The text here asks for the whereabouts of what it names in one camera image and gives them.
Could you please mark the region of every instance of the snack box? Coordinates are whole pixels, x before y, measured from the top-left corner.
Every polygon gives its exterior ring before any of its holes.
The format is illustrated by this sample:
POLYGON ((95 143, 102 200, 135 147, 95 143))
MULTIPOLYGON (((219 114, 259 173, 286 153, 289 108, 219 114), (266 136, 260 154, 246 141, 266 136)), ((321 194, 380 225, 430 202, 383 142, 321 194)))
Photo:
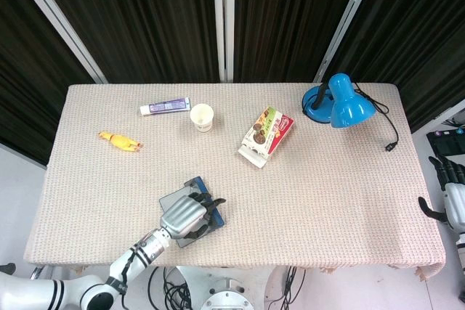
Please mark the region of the snack box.
POLYGON ((238 152, 256 167, 262 168, 293 124, 292 118, 268 107, 248 130, 238 152))

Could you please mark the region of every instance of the white paper cup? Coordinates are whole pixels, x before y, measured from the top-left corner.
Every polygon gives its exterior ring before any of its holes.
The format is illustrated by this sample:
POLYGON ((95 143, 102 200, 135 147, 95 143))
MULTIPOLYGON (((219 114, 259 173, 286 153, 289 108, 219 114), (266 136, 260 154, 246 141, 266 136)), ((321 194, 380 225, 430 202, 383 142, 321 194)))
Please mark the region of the white paper cup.
POLYGON ((190 111, 190 120, 192 120, 198 131, 208 132, 213 122, 213 109, 204 103, 195 105, 190 111))

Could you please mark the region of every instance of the dark curtain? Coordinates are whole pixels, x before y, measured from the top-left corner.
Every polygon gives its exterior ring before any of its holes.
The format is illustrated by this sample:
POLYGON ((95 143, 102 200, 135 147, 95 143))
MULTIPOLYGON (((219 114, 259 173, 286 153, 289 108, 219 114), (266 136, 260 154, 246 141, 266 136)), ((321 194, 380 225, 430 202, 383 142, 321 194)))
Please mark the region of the dark curtain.
POLYGON ((465 98, 465 0, 363 0, 324 77, 397 85, 411 130, 465 98))
POLYGON ((219 81, 214 0, 55 0, 111 83, 219 81))
POLYGON ((0 0, 0 142, 47 164, 68 87, 93 83, 33 0, 0 0))
POLYGON ((349 0, 235 0, 234 82, 312 81, 349 0))

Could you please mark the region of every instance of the toy chicken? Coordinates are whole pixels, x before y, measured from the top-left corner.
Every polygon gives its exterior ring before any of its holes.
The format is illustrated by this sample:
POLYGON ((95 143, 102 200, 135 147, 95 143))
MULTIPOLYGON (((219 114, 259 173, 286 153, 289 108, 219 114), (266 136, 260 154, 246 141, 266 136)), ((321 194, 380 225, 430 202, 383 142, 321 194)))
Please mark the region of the toy chicken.
POLYGON ((100 132, 99 136, 108 139, 111 144, 127 152, 138 152, 142 144, 120 134, 111 134, 109 132, 100 132))

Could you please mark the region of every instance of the table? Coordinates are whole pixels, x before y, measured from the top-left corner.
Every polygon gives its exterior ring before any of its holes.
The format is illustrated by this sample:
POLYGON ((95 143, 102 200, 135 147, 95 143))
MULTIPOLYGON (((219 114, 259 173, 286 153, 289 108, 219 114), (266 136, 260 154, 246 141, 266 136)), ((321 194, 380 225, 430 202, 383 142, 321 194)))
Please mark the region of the table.
POLYGON ((75 85, 68 91, 41 202, 25 251, 33 264, 110 264, 153 227, 158 199, 202 176, 226 226, 157 265, 337 268, 356 264, 418 267, 425 277, 444 266, 436 222, 395 86, 360 87, 390 108, 398 146, 382 115, 333 129, 302 114, 311 83, 75 85), (142 117, 139 106, 177 97, 205 102, 213 129, 197 132, 189 113, 142 117), (263 169, 237 153, 266 106, 295 119, 263 169), (141 141, 138 153, 100 139, 100 131, 141 141))

